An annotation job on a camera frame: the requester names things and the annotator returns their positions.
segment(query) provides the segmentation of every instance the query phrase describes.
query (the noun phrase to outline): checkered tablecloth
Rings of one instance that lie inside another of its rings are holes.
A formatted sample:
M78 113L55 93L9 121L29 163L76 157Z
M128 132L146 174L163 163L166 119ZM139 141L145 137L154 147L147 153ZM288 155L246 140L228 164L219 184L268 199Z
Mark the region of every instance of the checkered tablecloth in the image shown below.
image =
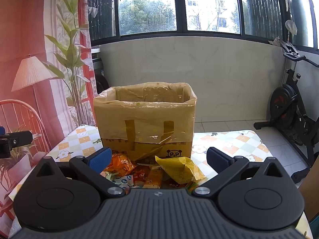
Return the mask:
M102 147L98 128L81 125L58 143L47 156L51 156L56 162L67 162L74 156L87 157ZM9 194L10 199L14 200L17 192L31 172L32 170L11 191Z
M210 147L215 147L231 157L245 156L251 162L262 162L266 157L272 156L252 130L194 133L191 159L206 176L200 184L217 175L206 161L206 152Z
M215 147L232 157L245 156L251 162L262 162L266 157L272 156L268 148L252 130L194 133L191 159L206 176L205 179L200 181L200 184L217 175L217 172L206 161L206 153L209 147ZM74 156L89 156L101 148L102 142L98 128L81 125L47 155L52 156L56 162L66 162ZM12 200L14 200L28 175L10 193L9 197ZM313 238L305 214L302 215L296 228L302 234L306 232L309 238Z

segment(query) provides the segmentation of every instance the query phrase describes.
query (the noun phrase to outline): tiled floor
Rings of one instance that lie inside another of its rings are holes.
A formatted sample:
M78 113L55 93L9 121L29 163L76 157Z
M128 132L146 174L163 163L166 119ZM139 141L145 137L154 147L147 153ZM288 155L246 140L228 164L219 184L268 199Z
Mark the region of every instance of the tiled floor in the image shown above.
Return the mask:
M261 130L254 128L255 122L262 121L266 120L199 122L195 123L194 132L253 130L265 143L271 154L279 160L289 175L305 169L306 164L301 156L277 130L271 127L262 128Z

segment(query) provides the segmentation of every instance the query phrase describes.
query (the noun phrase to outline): exercise bike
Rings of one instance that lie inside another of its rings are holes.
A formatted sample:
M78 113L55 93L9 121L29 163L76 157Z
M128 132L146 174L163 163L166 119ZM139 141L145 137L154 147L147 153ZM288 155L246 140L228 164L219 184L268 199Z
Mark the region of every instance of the exercise bike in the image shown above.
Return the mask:
M307 116L297 87L297 82L301 78L301 75L296 74L296 79L294 80L294 74L296 64L299 61L304 60L317 68L319 68L319 65L307 59L306 56L299 55L296 47L289 41L280 40L280 45L283 49L284 57L295 62L294 68L286 70L288 74L286 83L275 89L271 96L270 121L256 122L254 123L254 128L275 127L296 149L308 165L306 169L291 175L294 183L298 183L307 176L319 154L319 152L314 154L314 146L319 142L319 117L314 121ZM305 145L307 147L307 156L303 154L297 145Z

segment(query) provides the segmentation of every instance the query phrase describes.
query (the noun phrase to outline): cardboard box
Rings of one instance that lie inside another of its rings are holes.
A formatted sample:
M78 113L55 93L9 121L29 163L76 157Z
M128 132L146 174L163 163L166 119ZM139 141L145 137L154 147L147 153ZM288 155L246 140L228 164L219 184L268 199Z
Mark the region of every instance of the cardboard box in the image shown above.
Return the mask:
M111 87L94 98L103 146L149 156L191 156L197 97L186 83Z
M319 214L319 157L298 189L305 200L305 213L310 221Z

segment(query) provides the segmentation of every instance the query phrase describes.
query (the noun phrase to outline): bike flywheel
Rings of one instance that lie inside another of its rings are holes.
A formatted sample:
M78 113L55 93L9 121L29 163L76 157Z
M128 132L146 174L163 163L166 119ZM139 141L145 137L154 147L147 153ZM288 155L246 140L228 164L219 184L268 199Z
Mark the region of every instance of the bike flywheel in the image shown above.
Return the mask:
M271 118L274 118L278 115L278 112L282 108L287 107L290 103L291 98L295 95L294 90L289 86L284 84L281 87L278 87L274 90L272 97L270 99L270 115ZM281 114L281 116L275 121L276 128L285 129L288 128L296 113L297 104L291 103L287 109Z

